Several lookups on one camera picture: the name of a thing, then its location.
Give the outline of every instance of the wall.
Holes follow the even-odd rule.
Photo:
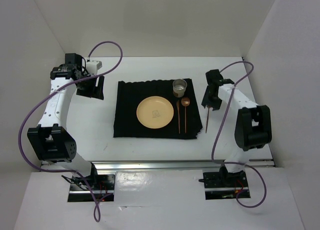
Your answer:
[[[49,74],[64,52],[34,0],[0,0],[0,205],[1,229],[13,229],[31,169],[20,156],[17,135],[27,112],[50,90]],[[27,124],[35,126],[41,112]],[[27,155],[36,162],[26,132]]]
[[[246,57],[255,98],[272,114],[271,150],[306,229],[320,226],[320,0],[275,0]]]
[[[114,40],[125,56],[243,56],[274,0],[35,1],[66,52]]]

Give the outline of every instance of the table top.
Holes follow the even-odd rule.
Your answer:
[[[118,172],[114,202],[100,204],[99,223],[93,218],[93,202],[67,202],[69,184],[61,174],[34,172],[14,229],[303,229],[284,170],[259,171],[267,197],[253,209],[235,199],[205,200],[204,184],[198,182],[201,170]],[[246,175],[251,198],[240,201],[254,205],[263,186],[253,170]]]
[[[100,73],[109,70],[118,61],[116,57],[91,59],[102,61]],[[207,87],[205,73],[212,69],[222,69],[232,62],[241,60],[241,57],[124,57],[120,66],[105,76],[103,101],[76,94],[72,97],[67,117],[67,130],[76,140],[77,152],[88,161],[209,160],[227,104],[222,103],[219,111],[210,112],[206,134],[208,111],[201,106]],[[244,65],[237,64],[225,70],[222,75],[224,78],[236,81],[245,74]],[[193,82],[203,124],[197,139],[113,138],[118,81],[136,82],[179,78],[191,78]],[[244,79],[238,88],[254,100],[248,79]],[[225,159],[231,149],[237,147],[234,137],[236,118],[236,113],[231,111],[228,113],[216,148],[216,159]],[[251,159],[272,159],[269,146],[255,150]]]

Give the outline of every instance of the plate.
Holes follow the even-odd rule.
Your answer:
[[[143,126],[158,129],[171,122],[174,117],[174,108],[167,99],[151,96],[140,102],[136,109],[136,116]]]

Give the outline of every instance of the metal cup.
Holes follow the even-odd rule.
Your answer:
[[[185,94],[187,83],[183,79],[177,79],[173,82],[173,94],[176,97],[182,97]]]

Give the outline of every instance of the black placemat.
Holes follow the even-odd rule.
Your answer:
[[[118,83],[113,137],[196,139],[197,134],[202,129],[202,123],[192,80],[185,79],[187,88],[184,97],[190,98],[190,105],[186,109],[186,134],[185,108],[181,105],[181,98],[173,95],[173,81],[174,80],[153,80],[133,83],[120,81]],[[173,106],[173,119],[163,128],[150,129],[138,121],[137,107],[143,99],[150,96],[164,97],[169,100]],[[180,134],[178,129],[178,99],[180,100]]]

